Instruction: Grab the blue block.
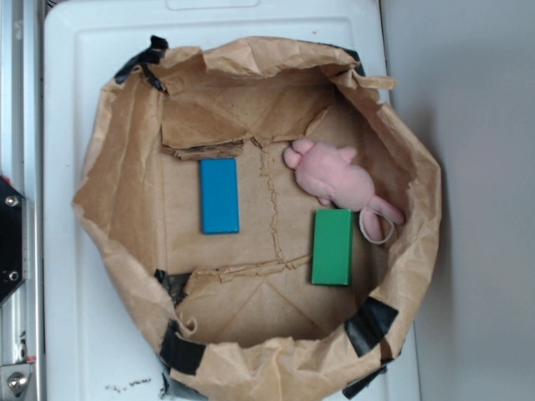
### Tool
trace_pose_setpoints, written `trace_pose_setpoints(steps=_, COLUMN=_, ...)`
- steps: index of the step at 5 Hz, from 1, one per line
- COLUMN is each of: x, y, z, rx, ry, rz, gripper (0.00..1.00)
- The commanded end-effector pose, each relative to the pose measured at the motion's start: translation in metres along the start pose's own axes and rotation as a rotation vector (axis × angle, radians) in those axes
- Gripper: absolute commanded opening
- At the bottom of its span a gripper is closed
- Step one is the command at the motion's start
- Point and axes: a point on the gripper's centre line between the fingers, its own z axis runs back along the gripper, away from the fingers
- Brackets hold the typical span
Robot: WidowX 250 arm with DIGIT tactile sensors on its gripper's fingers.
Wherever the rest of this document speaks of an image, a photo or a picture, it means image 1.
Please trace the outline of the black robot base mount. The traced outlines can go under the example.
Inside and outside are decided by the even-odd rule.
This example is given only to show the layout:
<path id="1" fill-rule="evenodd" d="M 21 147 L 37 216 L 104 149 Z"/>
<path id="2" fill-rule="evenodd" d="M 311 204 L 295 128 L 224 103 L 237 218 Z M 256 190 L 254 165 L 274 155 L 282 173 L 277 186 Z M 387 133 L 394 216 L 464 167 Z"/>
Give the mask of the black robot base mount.
<path id="1" fill-rule="evenodd" d="M 1 176 L 1 306 L 25 279 L 23 223 L 25 198 Z"/>

